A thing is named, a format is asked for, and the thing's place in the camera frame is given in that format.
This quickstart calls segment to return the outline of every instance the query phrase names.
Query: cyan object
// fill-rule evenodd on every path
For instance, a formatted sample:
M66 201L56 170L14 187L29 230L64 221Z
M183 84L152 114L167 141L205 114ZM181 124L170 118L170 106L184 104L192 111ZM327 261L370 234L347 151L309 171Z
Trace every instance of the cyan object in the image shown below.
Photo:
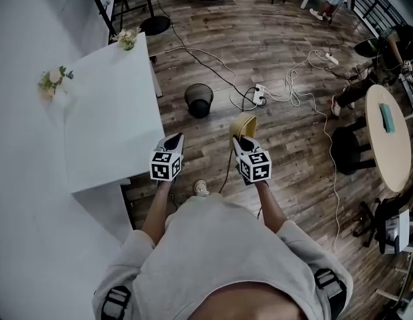
M385 128L387 133L394 133L394 122L392 117L392 112L390 111L390 107L388 104L380 103L380 110L382 116L382 123L383 127Z

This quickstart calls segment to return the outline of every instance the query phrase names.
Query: buckle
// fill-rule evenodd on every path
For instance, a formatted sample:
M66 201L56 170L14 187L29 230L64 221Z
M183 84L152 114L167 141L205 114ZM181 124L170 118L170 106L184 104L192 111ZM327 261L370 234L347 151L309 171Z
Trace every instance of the buckle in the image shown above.
M105 297L104 304L102 305L101 319L122 320L130 297L131 292L123 285L111 288Z
M316 274L314 274L314 279L319 289L325 291L328 299L331 299L343 291L340 287L340 280L331 269L319 269Z

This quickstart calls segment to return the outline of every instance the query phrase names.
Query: small bouquet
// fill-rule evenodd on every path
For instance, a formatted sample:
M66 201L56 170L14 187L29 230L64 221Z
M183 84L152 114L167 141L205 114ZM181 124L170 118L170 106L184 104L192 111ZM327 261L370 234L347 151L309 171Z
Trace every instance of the small bouquet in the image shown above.
M44 72L40 79L39 87L46 94L48 98L52 98L56 93L56 88L62 83L64 77L73 79L73 70L65 73L66 67L60 66L58 70Z
M122 29L118 35L113 37L112 39L115 41L119 41L119 44L121 47L123 47L123 50L129 51L133 49L133 46L135 45L135 40L137 38L137 35L139 33L139 27L133 30L125 30Z

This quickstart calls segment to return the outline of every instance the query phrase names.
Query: beige tabletop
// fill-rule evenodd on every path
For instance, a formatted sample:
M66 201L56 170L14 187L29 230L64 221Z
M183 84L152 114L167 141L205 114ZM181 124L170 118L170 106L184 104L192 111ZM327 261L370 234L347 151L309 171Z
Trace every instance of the beige tabletop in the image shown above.
M380 103L390 108L394 133L387 133L383 126ZM393 96L381 85L369 88L365 111L368 136L378 171L387 187L399 192L405 187L411 169L411 142L402 111Z

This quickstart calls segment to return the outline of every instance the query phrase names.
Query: white cord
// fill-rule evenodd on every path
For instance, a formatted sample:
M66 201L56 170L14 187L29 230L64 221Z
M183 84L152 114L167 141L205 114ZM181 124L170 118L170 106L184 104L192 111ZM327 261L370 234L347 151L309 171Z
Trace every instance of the white cord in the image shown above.
M170 50L167 50L167 51L162 51L162 52L156 54L155 56L161 55L161 54L163 54L163 53L168 53L168 52L171 52L171 51L174 51L174 50L177 50L177 49L185 49L185 47L176 47L176 48L174 48L174 49L170 49ZM231 72L234 74L233 85L235 85L236 79L238 78L238 75L237 75L233 70L231 70L220 58L216 57L215 55L212 55L211 53L209 53L209 52L207 52L207 51L201 50L201 49L194 49L194 48L190 48L190 47L187 47L187 49L192 50L192 51L201 51L201 52L203 52L203 53L206 53L207 55L211 55L212 57L216 58L218 61L220 61L220 63L221 63L228 71L231 71ZM315 58L320 58L320 59L322 59L322 60L324 60L324 61L327 61L327 60L328 60L327 58L325 58L325 57L322 56L322 55L326 55L324 52L319 51L319 50L311 50L311 51L308 53L307 59L306 59L305 61L302 61L301 63L298 63L297 65L295 65L294 67L292 67L291 69L289 69L288 72L286 73L286 76L285 76L285 77L278 78L278 79L284 79L284 80L285 80L284 93L282 93L281 95L273 94L267 87L264 87L264 88L266 89L265 92L266 92L274 101L277 101L277 102L288 102L288 101L290 101L291 104L292 104L294 107L299 107L299 106L301 105L300 96L308 96L308 95L311 95L311 96L313 97L313 102L314 102L314 111L317 112L317 113L319 113L319 114L321 114L321 115L323 115L323 116L325 117L325 124L324 124L324 128L323 128L323 132L326 134L327 137L329 137L329 140L331 141L331 145L330 145L330 148L329 148L329 156L331 157L332 163L334 164L334 184L333 184L332 189L334 190L334 194L335 194L335 196L337 197L337 206L336 206L336 210L335 210L335 220L336 220L336 223L337 223L337 226L338 226L338 230L337 230L337 233L336 233L336 235L335 235L334 240L332 241L332 252L335 253L335 250L334 250L334 249L335 249L335 246L336 246L336 242L337 242L338 235L340 234L340 222L338 221L338 208L340 207L340 196L338 195L338 193L337 193L337 191L336 191L336 188L335 188L336 183L337 183L337 165L336 165L335 160L334 160L334 158L332 157L332 154L331 154L332 138L331 138L331 136L326 132L326 125L328 124L328 116L327 116L325 113L317 110L317 108L316 108L316 99L315 99L315 97L314 97L314 95L313 95L312 93L298 93L298 92L294 89L294 81L295 81L295 78L298 77L298 72L297 72L295 69L296 69L297 67L299 67L300 65L304 64L305 62L308 62L308 63L309 63L312 67L314 67L315 69L324 70L323 67L317 67L317 66L315 66L315 65L312 64L312 62L310 61L310 59L311 59L310 56L311 56L312 53L314 53L314 54L316 55ZM334 67L337 67L337 66L341 66L341 67L345 68L345 67L342 66L342 65L334 65L333 67L330 67L330 69L332 69L332 68L334 68ZM275 97L283 97L283 96L285 96L285 95L289 95L289 97L288 97L287 99L276 99L276 98L275 98ZM236 105L236 104L232 101L232 96L231 96L230 94L229 94L229 98L230 98L230 102L231 102L235 107L239 108L240 110L253 110L253 109L255 109L255 108L258 106L258 105L255 105L254 107L249 108L249 109L246 109L246 108L243 108L243 109L242 109L241 107L239 107L238 105Z

